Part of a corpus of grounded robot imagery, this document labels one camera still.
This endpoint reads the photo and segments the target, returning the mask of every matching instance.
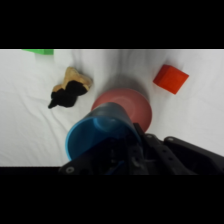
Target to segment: white cloth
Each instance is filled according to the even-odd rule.
[[[142,92],[153,110],[149,133],[174,136],[224,156],[224,50],[68,49],[54,56],[0,50],[0,166],[61,166],[65,138],[104,91]],[[177,95],[153,83],[163,64],[190,75]],[[48,109],[74,66],[94,81],[73,108]]]

